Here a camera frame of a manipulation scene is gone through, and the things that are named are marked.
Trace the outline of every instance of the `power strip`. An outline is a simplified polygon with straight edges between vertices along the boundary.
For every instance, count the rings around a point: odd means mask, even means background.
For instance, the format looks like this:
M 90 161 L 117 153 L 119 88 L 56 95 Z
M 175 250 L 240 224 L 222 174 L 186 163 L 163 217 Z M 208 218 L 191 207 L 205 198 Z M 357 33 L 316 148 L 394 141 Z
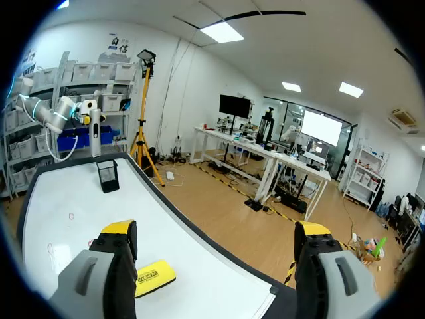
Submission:
M 169 181 L 173 181 L 174 180 L 174 174 L 170 171 L 167 172 L 167 179 Z

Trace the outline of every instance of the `blue storage bin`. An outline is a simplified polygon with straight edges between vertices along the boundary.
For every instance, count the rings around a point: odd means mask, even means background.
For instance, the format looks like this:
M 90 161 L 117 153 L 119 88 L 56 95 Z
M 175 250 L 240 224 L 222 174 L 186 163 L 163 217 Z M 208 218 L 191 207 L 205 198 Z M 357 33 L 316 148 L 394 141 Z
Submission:
M 71 150 L 75 144 L 75 136 L 78 136 L 77 145 L 75 148 L 83 148 L 88 146 L 88 128 L 75 128 L 65 130 L 58 137 L 58 150 Z
M 112 128 L 109 125 L 100 126 L 100 143 L 111 144 L 112 143 Z

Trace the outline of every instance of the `yellow tripod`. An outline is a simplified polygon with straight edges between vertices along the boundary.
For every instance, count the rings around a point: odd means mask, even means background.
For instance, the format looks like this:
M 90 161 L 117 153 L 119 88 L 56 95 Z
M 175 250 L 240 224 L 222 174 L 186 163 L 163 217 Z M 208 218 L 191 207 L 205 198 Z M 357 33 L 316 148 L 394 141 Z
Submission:
M 143 96 L 142 96 L 142 100 L 141 100 L 139 132 L 136 134 L 136 136 L 134 138 L 133 145 L 131 146 L 130 155 L 133 156 L 134 152 L 137 150 L 137 164 L 139 165 L 139 167 L 141 169 L 143 169 L 142 166 L 141 166 L 141 158 L 143 157 L 143 155 L 145 155 L 147 157 L 147 159 L 149 160 L 150 166 L 148 166 L 144 170 L 147 170 L 149 167 L 152 167 L 153 172 L 155 173 L 157 179 L 159 180 L 159 183 L 161 184 L 162 187 L 164 187 L 165 184 L 164 184 L 160 174 L 158 173 L 157 168 L 153 164 L 153 161 L 152 161 L 151 156 L 150 156 L 149 151 L 148 151 L 149 146 L 147 146 L 145 134 L 143 134 L 143 124 L 146 123 L 146 120 L 145 120 L 146 95 L 147 95 L 147 89 L 149 88 L 149 82 L 151 80 L 150 78 L 151 78 L 151 75 L 152 75 L 151 74 L 152 67 L 153 67 L 153 63 L 147 64 L 147 70 L 146 70 L 146 75 L 145 75 L 145 86 L 143 87 Z

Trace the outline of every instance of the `projector screen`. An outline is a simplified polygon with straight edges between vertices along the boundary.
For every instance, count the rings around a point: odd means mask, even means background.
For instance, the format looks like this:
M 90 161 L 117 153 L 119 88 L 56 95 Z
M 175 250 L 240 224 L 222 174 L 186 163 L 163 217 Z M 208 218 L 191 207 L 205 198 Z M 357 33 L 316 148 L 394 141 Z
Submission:
M 342 125 L 342 123 L 332 120 L 331 118 L 305 111 L 301 132 L 336 146 L 338 144 Z

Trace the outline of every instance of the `air conditioner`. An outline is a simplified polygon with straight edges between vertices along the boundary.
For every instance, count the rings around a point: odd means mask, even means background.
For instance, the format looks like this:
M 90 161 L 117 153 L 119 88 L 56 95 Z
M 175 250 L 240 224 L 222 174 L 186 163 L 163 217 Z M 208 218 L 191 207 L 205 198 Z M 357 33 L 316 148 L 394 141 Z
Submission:
M 419 132 L 416 120 L 406 110 L 400 108 L 393 110 L 387 120 L 400 133 L 417 134 Z

